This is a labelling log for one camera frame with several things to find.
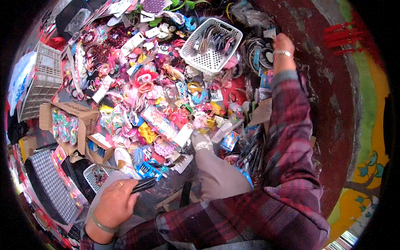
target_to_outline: plastic bin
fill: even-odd
[[[24,100],[18,102],[18,122],[39,117],[39,107],[62,85],[61,51],[39,42],[35,73]]]
[[[96,183],[96,178],[94,177],[94,170],[95,170],[96,166],[98,166],[98,165],[92,164],[92,165],[88,166],[88,168],[85,169],[85,171],[83,171],[83,176],[85,177],[86,181],[89,183],[89,185],[93,189],[93,191],[97,194],[97,192],[100,190],[101,186],[99,186]],[[116,169],[113,169],[113,168],[105,168],[102,166],[98,166],[98,167],[101,168],[104,171],[104,173],[106,173],[107,176],[109,176],[113,171],[116,171]]]
[[[206,54],[203,56],[200,54],[192,56],[190,54],[190,51],[192,50],[199,34],[203,33],[204,30],[210,25],[214,25],[221,32],[231,33],[236,36],[235,49],[232,50],[229,56],[223,56],[220,52],[216,52],[212,49],[208,49]],[[240,41],[242,40],[242,37],[243,33],[232,25],[229,25],[216,18],[209,18],[190,35],[180,50],[180,56],[186,61],[187,64],[203,73],[209,75],[218,73],[235,53]]]

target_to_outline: blue hair clip packaging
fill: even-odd
[[[90,156],[97,163],[104,164],[114,153],[114,147],[100,133],[87,136]]]

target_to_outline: left hand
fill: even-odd
[[[108,186],[94,210],[97,220],[110,228],[116,228],[127,221],[133,214],[133,207],[139,195],[139,193],[130,194],[137,184],[137,180],[123,179]]]

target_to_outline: green paint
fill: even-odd
[[[328,222],[329,225],[334,224],[336,221],[338,221],[339,217],[340,217],[340,198],[342,197],[342,195],[344,193],[346,193],[348,190],[350,190],[349,188],[343,188],[342,191],[340,192],[340,196],[338,199],[338,202],[336,202],[335,206],[333,207],[332,212],[330,213],[328,219],[326,219],[326,221]]]
[[[343,17],[346,19],[347,22],[351,22],[353,16],[351,14],[352,7],[347,0],[338,0],[340,4],[340,12],[342,13]]]
[[[362,98],[361,148],[357,156],[357,164],[360,164],[368,159],[372,149],[372,129],[374,128],[376,118],[377,97],[374,81],[372,80],[364,52],[354,53],[353,59],[360,73],[360,92]]]

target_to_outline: leg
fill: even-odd
[[[211,150],[199,149],[196,164],[201,170],[201,200],[222,199],[252,191],[246,177]]]
[[[122,180],[122,179],[129,179],[128,176],[126,176],[124,173],[122,173],[121,171],[114,171],[112,172],[108,178],[106,179],[106,181],[103,183],[103,185],[101,186],[99,192],[96,194],[96,196],[94,197],[91,205],[90,205],[90,209],[97,207],[99,200],[100,200],[100,196],[103,193],[104,189],[107,188],[109,185],[111,185],[112,183],[114,183],[117,180]],[[117,237],[121,237],[122,235],[126,234],[126,232],[128,232],[131,228],[133,228],[134,226],[145,222],[146,220],[143,219],[142,217],[139,217],[137,215],[132,215],[129,220],[125,221],[124,223],[122,223],[120,225],[120,231],[116,233]]]

